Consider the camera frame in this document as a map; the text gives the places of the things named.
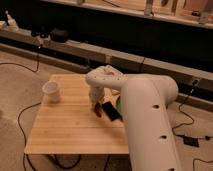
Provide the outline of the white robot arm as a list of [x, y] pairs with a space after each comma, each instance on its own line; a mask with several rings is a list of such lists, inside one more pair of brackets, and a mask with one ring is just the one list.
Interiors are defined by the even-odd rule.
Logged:
[[111, 75], [110, 68], [90, 71], [85, 81], [92, 102], [103, 97], [105, 88], [120, 92], [132, 171], [182, 171], [167, 114], [178, 96], [175, 80], [166, 75]]

